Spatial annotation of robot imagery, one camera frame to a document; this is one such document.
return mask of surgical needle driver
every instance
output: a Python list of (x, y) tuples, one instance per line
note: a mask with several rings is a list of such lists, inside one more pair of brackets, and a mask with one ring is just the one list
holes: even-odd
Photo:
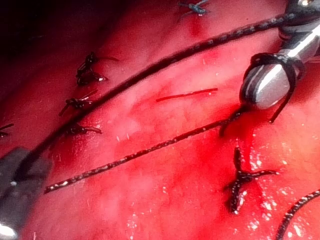
[[(298, 12), (310, 5), (319, 7), (320, 0), (290, 0), (286, 12)], [(252, 109), (268, 109), (284, 98), (269, 121), (273, 123), (305, 75), (304, 64), (319, 58), (320, 18), (286, 25), (279, 29), (279, 36), (284, 42), (278, 53), (258, 53), (251, 58), (240, 88), (241, 107), (231, 114), (229, 122)], [(220, 136), (226, 127), (227, 124), (220, 129)]]

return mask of wet tissue surface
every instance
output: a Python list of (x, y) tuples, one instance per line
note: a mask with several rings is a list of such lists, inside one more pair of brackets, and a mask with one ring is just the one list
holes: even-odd
[[(175, 0), (52, 4), (28, 43), (13, 41), (16, 50), (6, 48), (1, 58), (0, 127), (14, 126), (2, 130), (8, 136), (0, 138), (0, 155), (15, 146), (34, 148), (81, 111), (71, 105), (59, 116), (67, 99), (95, 91), (85, 99), (94, 101), (177, 50), (281, 14), (285, 6), (284, 0), (212, 0), (203, 6), (207, 14), (178, 21), (188, 9)], [(75, 127), (52, 144), (45, 152), (54, 164), (47, 185), (226, 118), (239, 107), (251, 56), (280, 44), (271, 29), (147, 77), (78, 122), (87, 128)], [(101, 58), (92, 65), (100, 75), (78, 86), (77, 69), (91, 51)], [(317, 67), (307, 64), (307, 76), (274, 124), (268, 119), (275, 109), (247, 113), (222, 138), (218, 128), (209, 130), (43, 195), (21, 239), (275, 239), (287, 210), (320, 188)], [(236, 146), (243, 171), (279, 174), (244, 184), (233, 214), (224, 187), (236, 178)], [(284, 239), (319, 239), (319, 204), (315, 199), (298, 211)]]

